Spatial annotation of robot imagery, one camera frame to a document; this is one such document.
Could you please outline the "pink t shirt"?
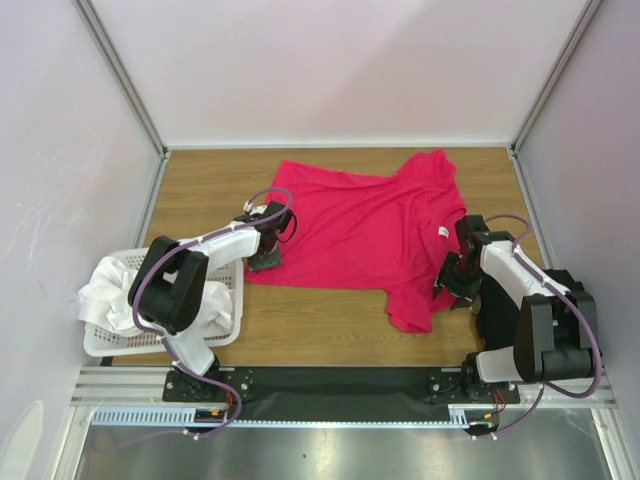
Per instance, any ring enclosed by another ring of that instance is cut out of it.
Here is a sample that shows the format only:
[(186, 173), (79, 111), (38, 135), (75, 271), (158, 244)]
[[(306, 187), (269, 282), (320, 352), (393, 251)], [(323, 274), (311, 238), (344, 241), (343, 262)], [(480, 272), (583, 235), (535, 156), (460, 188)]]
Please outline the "pink t shirt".
[(280, 248), (282, 265), (249, 272), (254, 284), (381, 289), (391, 324), (429, 333), (453, 297), (432, 288), (449, 252), (454, 224), (467, 213), (456, 166), (442, 150), (417, 153), (391, 176), (361, 175), (284, 161), (268, 199), (293, 197), (297, 228)]

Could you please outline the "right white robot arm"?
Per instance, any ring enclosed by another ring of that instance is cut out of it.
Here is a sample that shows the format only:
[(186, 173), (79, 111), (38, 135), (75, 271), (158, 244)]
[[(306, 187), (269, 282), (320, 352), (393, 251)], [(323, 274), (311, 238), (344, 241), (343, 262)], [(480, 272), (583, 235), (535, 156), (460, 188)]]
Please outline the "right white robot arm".
[(518, 310), (509, 345), (466, 357), (460, 377), (463, 395), (484, 401), (497, 383), (536, 384), (573, 399), (593, 395), (603, 376), (594, 298), (538, 267), (519, 238), (491, 230), (481, 215), (456, 221), (455, 232), (459, 249), (445, 257), (433, 295), (447, 292), (456, 304), (486, 307), (482, 285), (490, 279)]

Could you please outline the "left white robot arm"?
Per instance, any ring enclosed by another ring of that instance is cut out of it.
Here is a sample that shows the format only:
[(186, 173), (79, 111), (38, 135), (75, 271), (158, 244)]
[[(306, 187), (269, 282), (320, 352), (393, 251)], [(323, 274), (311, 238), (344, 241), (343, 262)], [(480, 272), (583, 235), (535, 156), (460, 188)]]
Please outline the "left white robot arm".
[(281, 235), (296, 223), (290, 202), (248, 203), (222, 229), (184, 242), (160, 236), (148, 248), (128, 291), (131, 318), (160, 339), (195, 398), (211, 399), (223, 386), (219, 361), (196, 325), (208, 271), (236, 260), (253, 272), (281, 266)]

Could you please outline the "black folded t shirt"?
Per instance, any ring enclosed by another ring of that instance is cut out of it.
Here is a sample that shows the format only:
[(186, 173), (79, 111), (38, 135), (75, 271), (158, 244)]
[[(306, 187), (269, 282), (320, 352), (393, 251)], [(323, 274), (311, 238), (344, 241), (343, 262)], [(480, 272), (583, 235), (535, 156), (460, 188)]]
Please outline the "black folded t shirt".
[(594, 353), (573, 311), (554, 294), (513, 301), (492, 277), (480, 286), (476, 326), (485, 350), (465, 362), (487, 383), (589, 378)]

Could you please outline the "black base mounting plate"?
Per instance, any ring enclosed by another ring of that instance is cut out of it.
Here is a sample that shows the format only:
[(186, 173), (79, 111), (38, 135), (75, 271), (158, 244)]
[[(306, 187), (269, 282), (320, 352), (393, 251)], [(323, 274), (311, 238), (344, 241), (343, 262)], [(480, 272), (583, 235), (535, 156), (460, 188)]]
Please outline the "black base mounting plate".
[(264, 422), (435, 422), (454, 404), (520, 402), (516, 388), (462, 380), (458, 367), (236, 366), (217, 380), (239, 393), (241, 420)]

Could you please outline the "white crumpled t shirt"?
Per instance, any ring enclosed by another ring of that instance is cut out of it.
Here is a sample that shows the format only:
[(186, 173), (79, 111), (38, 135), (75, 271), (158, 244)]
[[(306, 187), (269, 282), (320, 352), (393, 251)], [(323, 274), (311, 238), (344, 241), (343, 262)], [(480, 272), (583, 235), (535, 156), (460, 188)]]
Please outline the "white crumpled t shirt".
[[(110, 333), (135, 337), (143, 333), (133, 321), (128, 292), (138, 271), (113, 256), (104, 257), (79, 292), (79, 319)], [(234, 291), (207, 280), (196, 323), (205, 337), (230, 334), (235, 326)]]

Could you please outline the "white laundry basket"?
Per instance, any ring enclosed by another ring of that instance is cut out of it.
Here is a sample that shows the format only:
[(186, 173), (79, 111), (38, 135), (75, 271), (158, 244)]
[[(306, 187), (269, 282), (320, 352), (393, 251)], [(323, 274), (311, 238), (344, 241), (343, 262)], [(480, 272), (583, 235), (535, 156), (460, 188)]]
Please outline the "white laundry basket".
[[(80, 289), (79, 319), (85, 323), (84, 348), (93, 357), (156, 353), (161, 341), (132, 319), (125, 289), (133, 283), (147, 254), (145, 248), (121, 250), (100, 260), (88, 284)], [(219, 347), (239, 335), (243, 308), (244, 265), (234, 260), (207, 270), (203, 310), (196, 324), (207, 344)]]

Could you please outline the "aluminium frame rail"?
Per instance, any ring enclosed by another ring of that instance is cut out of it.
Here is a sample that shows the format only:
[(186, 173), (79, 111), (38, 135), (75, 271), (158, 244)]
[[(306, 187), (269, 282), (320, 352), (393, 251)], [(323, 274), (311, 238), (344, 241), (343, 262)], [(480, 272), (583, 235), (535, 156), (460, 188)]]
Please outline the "aluminium frame rail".
[(71, 404), (101, 426), (213, 429), (494, 428), (509, 414), (615, 405), (608, 380), (534, 385), (463, 383), (456, 367), (224, 367), (239, 399), (168, 367), (85, 367)]

